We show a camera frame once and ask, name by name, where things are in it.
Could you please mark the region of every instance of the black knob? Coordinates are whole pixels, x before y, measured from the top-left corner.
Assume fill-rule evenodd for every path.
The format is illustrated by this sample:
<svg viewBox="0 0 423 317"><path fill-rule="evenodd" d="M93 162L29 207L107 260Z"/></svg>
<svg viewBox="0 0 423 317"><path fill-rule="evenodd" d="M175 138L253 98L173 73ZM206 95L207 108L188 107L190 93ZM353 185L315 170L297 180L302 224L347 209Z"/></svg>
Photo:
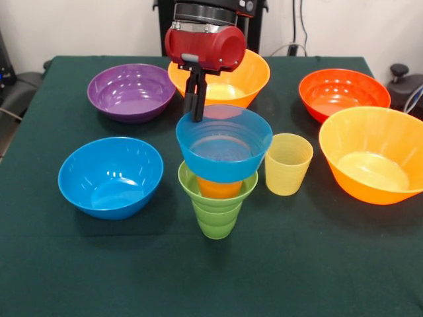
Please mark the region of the black knob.
<svg viewBox="0 0 423 317"><path fill-rule="evenodd" d="M391 66L391 72L395 77L402 77L406 75L410 69L404 64L393 64Z"/></svg>

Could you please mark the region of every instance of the bowl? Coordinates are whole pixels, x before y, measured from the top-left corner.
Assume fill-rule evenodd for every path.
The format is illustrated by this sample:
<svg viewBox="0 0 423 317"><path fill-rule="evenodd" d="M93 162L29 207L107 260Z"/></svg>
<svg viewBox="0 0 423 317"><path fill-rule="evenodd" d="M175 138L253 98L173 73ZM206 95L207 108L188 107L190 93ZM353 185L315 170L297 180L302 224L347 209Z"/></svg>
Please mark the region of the bowl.
<svg viewBox="0 0 423 317"><path fill-rule="evenodd" d="M200 178L235 183L253 175L272 142L269 123L253 111L230 105L204 108L201 122L190 113L176 125L176 138L188 167Z"/></svg>
<svg viewBox="0 0 423 317"><path fill-rule="evenodd" d="M184 96L190 72L179 69L176 63L171 62L168 73L172 83ZM246 50L244 59L236 70L222 71L220 76L206 75L208 86L205 105L230 104L247 108L269 79L270 68L264 58Z"/></svg>
<svg viewBox="0 0 423 317"><path fill-rule="evenodd" d="M62 195L99 219L120 220L141 210L163 177L163 160L150 144L109 137L73 152L60 168Z"/></svg>
<svg viewBox="0 0 423 317"><path fill-rule="evenodd" d="M166 70L146 64L125 64L102 71L88 85L88 99L112 120L143 123L163 112L175 87Z"/></svg>
<svg viewBox="0 0 423 317"><path fill-rule="evenodd" d="M423 122L378 107L342 110L327 119L319 143L345 192L388 205L423 192Z"/></svg>
<svg viewBox="0 0 423 317"><path fill-rule="evenodd" d="M308 74L299 84L299 95L307 111L321 123L346 108L391 105L389 92L381 83L349 69L322 69Z"/></svg>

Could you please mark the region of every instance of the dark green cloth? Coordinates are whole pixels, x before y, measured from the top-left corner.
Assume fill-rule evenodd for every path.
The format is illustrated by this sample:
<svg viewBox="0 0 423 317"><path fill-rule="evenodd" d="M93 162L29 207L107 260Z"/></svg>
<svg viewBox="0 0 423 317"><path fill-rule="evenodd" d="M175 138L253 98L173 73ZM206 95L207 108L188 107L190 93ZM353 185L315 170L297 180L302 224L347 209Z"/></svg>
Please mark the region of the dark green cloth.
<svg viewBox="0 0 423 317"><path fill-rule="evenodd" d="M162 57L57 57L0 164L0 316L421 316L422 196L373 206L344 193L317 141L298 84L362 58L272 57L272 78L250 106L274 133L298 133L315 156L300 191L271 194L263 166L228 238L205 238L176 175L176 95L156 120L112 122L87 84L122 63ZM129 135L156 147L165 174L136 216L101 221L62 198L57 176L75 149Z"/></svg>

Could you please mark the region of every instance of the purple bowl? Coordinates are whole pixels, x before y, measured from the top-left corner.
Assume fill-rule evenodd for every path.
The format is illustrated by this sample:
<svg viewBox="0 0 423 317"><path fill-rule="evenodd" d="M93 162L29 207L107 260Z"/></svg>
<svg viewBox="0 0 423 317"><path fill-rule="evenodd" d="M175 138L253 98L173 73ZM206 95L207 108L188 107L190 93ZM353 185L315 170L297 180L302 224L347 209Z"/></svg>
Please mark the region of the purple bowl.
<svg viewBox="0 0 423 317"><path fill-rule="evenodd" d="M147 64L125 64L99 73L88 85L88 99L109 118L143 123L157 117L175 92L167 71Z"/></svg>

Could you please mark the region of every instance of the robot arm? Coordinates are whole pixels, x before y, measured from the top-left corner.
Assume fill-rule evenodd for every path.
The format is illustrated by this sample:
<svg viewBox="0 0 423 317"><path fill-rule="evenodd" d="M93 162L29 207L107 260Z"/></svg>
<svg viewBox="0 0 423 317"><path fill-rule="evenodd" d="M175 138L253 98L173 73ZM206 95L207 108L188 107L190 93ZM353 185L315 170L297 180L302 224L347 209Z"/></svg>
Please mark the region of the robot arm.
<svg viewBox="0 0 423 317"><path fill-rule="evenodd" d="M165 37L166 53L180 69L190 72L186 83L184 112L192 121L203 118L206 74L233 71L247 47L236 27L238 17L252 18L257 0L175 0L172 26Z"/></svg>

